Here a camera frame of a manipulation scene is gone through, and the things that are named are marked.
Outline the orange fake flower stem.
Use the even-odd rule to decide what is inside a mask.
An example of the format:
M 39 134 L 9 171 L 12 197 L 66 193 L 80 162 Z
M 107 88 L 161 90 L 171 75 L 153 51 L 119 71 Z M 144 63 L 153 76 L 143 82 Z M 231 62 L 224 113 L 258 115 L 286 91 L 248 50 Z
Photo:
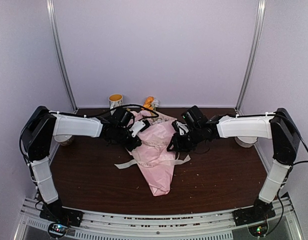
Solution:
M 154 101 L 154 97 L 149 96 L 149 97 L 145 100 L 145 102 L 144 102 L 144 104 L 143 104 L 143 107 L 146 108 L 146 109 L 153 110 L 153 109 L 154 109 L 154 107 L 152 106 L 153 101 Z

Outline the white patterned mug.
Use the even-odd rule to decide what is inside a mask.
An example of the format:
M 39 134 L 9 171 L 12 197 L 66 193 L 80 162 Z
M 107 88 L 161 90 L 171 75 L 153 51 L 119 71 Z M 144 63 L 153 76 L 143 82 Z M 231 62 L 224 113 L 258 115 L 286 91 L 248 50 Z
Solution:
M 112 94 L 108 98 L 109 100 L 109 108 L 112 110 L 115 107 L 123 105 L 123 95 L 121 94 Z

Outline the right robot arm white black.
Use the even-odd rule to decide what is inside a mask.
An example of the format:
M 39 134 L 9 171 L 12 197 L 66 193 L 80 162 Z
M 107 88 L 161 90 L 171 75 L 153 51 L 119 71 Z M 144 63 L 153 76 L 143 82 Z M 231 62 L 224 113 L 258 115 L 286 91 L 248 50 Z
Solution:
M 273 157 L 265 182 L 250 209 L 250 217 L 260 221 L 269 213 L 270 206 L 286 184 L 295 164 L 301 134 L 285 108 L 274 112 L 252 115 L 216 115 L 207 118 L 193 106 L 181 115 L 182 121 L 175 120 L 175 130 L 167 151 L 188 153 L 204 141 L 235 138 L 245 147 L 258 143 L 260 139 L 272 143 Z

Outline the aluminium front rail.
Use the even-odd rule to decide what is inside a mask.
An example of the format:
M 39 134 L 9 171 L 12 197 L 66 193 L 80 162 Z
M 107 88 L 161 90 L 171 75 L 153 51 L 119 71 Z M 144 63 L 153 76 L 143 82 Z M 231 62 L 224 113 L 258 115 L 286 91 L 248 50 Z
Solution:
M 176 215 L 128 215 L 83 211 L 81 225 L 70 226 L 64 240 L 254 240 L 258 226 L 268 227 L 266 240 L 302 240 L 296 211 L 289 197 L 273 203 L 276 215 L 237 225 L 233 210 Z

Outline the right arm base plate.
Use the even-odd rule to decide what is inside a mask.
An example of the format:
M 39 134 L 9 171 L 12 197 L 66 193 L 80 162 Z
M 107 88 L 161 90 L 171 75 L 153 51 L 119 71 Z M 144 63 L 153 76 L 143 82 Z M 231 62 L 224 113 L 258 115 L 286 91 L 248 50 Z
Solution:
M 276 213 L 272 207 L 269 209 L 261 209 L 259 207 L 240 208 L 233 211 L 233 218 L 236 226 L 250 225 L 257 222 L 264 222 L 273 218 Z

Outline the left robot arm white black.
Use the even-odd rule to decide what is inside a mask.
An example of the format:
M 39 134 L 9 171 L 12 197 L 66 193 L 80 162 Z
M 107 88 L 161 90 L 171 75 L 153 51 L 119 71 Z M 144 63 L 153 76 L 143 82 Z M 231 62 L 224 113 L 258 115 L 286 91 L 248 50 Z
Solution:
M 47 215 L 55 222 L 66 217 L 50 170 L 52 142 L 64 142 L 75 136 L 101 138 L 132 151 L 141 146 L 138 134 L 146 127 L 144 119 L 137 120 L 124 107 L 118 107 L 113 114 L 76 115 L 38 106 L 22 129 L 19 144 Z

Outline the aluminium frame post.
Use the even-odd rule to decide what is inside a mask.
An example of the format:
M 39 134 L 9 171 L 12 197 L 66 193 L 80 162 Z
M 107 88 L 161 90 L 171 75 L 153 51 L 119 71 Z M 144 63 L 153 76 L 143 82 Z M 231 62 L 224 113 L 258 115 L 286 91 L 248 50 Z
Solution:
M 57 62 L 60 69 L 60 74 L 62 81 L 64 83 L 66 94 L 69 98 L 69 102 L 71 104 L 71 107 L 74 112 L 78 110 L 76 101 L 74 99 L 73 91 L 69 82 L 68 73 L 66 70 L 65 60 L 61 48 L 61 42 L 59 38 L 59 32 L 57 27 L 57 20 L 56 20 L 56 14 L 55 14 L 55 7 L 54 7 L 54 1 L 53 0 L 47 0 L 46 1 L 46 7 L 47 7 L 47 13 L 50 21 L 54 46 L 56 50 L 56 56 L 57 56 Z
M 266 0 L 259 0 L 258 1 L 258 10 L 257 10 L 257 15 L 256 15 L 256 20 L 255 20 L 255 27 L 254 27 L 254 33 L 253 33 L 253 39 L 252 39 L 252 45 L 249 53 L 249 58 L 247 61 L 247 66 L 243 78 L 243 83 L 242 87 L 239 93 L 239 97 L 235 106 L 235 111 L 237 113 L 241 112 L 242 105 L 244 98 L 247 93 L 248 85 L 251 80 L 256 56 L 257 56 L 257 50 L 259 48 L 261 36 L 262 36 L 262 31 L 263 31 L 263 25 L 264 25 L 264 20 L 265 20 L 265 12 L 266 12 Z

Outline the beige printed ribbon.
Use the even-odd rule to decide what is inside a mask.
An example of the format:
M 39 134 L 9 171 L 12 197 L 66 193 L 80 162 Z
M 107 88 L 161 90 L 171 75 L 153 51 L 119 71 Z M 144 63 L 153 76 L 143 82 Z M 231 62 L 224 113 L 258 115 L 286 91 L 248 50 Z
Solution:
M 166 150 L 167 146 L 168 143 L 166 141 L 143 141 L 141 146 L 129 152 L 133 157 L 132 160 L 126 163 L 115 164 L 115 166 L 118 169 L 125 169 L 136 164 L 144 168 L 153 168 L 162 165 L 182 165 L 191 160 L 189 155 L 184 159 L 179 159 L 178 153 L 175 153 L 174 151 L 168 152 Z

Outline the pink wrapping paper sheet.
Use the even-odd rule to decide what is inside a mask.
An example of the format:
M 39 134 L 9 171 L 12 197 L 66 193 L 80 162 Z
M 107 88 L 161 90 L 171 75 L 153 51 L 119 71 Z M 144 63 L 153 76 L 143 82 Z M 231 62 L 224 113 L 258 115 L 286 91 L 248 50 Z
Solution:
M 129 154 L 133 160 L 130 165 L 137 165 L 147 181 L 152 194 L 166 195 L 170 191 L 174 166 L 172 161 L 176 159 L 174 152 L 168 152 L 167 146 L 174 134 L 172 122 L 176 118 L 158 113 L 157 118 L 149 119 L 150 127 L 138 133 L 141 146 Z

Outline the white scalloped dish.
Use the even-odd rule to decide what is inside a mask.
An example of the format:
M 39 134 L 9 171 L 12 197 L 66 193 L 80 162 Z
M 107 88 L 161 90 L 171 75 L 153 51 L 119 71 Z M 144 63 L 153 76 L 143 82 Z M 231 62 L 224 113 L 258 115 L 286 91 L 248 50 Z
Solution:
M 251 148 L 258 141 L 257 137 L 245 137 L 245 136 L 237 136 L 235 137 L 236 143 L 243 148 Z

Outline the left aluminium frame post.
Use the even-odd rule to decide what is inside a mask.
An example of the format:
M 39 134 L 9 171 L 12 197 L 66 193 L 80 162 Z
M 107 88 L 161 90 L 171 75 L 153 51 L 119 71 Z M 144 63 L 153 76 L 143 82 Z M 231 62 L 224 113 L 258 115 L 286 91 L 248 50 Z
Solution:
M 57 62 L 60 69 L 60 74 L 62 81 L 64 83 L 66 94 L 69 98 L 69 102 L 71 104 L 71 107 L 74 112 L 78 110 L 76 101 L 74 99 L 73 91 L 69 82 L 68 73 L 66 70 L 65 60 L 61 48 L 61 42 L 59 38 L 59 32 L 57 27 L 57 20 L 56 20 L 56 14 L 55 14 L 55 7 L 54 7 L 54 1 L 53 0 L 47 0 L 46 1 L 46 7 L 47 7 L 47 13 L 50 21 L 54 46 L 56 50 L 56 56 L 57 56 Z

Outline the white fake flower stem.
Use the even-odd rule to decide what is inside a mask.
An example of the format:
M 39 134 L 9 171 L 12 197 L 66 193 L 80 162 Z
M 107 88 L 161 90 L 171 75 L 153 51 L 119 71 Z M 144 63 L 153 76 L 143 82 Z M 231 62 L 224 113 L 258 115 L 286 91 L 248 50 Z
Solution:
M 153 108 L 158 108 L 159 105 L 160 105 L 160 101 L 158 99 L 154 98 L 151 105 L 152 105 Z

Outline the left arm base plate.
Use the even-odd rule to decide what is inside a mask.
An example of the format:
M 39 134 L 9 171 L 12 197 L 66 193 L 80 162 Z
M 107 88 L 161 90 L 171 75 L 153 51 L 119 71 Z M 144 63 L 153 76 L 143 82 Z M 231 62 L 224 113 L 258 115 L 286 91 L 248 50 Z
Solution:
M 51 213 L 48 209 L 43 209 L 39 217 L 48 221 L 61 223 L 65 226 L 80 227 L 83 212 L 63 208 L 60 213 Z

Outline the right aluminium frame post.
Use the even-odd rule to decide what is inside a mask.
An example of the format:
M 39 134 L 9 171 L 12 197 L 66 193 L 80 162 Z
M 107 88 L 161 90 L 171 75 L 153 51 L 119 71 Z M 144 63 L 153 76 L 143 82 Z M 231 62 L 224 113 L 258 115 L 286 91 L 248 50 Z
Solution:
M 239 93 L 239 97 L 235 106 L 235 111 L 237 113 L 241 112 L 242 105 L 244 98 L 247 93 L 248 85 L 251 80 L 256 56 L 257 56 L 257 50 L 259 48 L 261 36 L 262 36 L 262 31 L 263 31 L 263 25 L 264 25 L 264 20 L 265 20 L 265 12 L 266 12 L 266 0 L 259 0 L 258 1 L 258 10 L 257 10 L 257 15 L 256 15 L 256 20 L 255 20 L 255 27 L 254 27 L 254 33 L 253 33 L 253 39 L 252 39 L 252 45 L 249 53 L 249 58 L 247 61 L 247 66 L 243 78 L 243 83 L 242 87 Z

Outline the white ceramic bowl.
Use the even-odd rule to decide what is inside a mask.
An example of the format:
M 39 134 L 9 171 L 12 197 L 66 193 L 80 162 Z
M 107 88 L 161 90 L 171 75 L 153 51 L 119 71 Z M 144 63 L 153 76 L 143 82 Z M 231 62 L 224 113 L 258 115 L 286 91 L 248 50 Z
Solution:
M 54 136 L 54 140 L 61 146 L 69 146 L 74 141 L 74 136 L 72 135 L 57 135 Z

